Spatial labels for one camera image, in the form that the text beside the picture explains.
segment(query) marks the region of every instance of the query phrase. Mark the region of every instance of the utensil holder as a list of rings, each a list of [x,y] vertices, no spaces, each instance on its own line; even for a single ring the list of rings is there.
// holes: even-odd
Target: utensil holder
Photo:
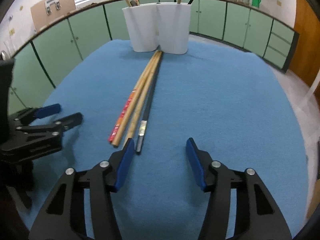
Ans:
[[[154,51],[157,38],[156,3],[142,4],[122,9],[131,45],[136,52]]]
[[[191,5],[164,2],[156,5],[159,44],[165,53],[184,54],[188,50]]]

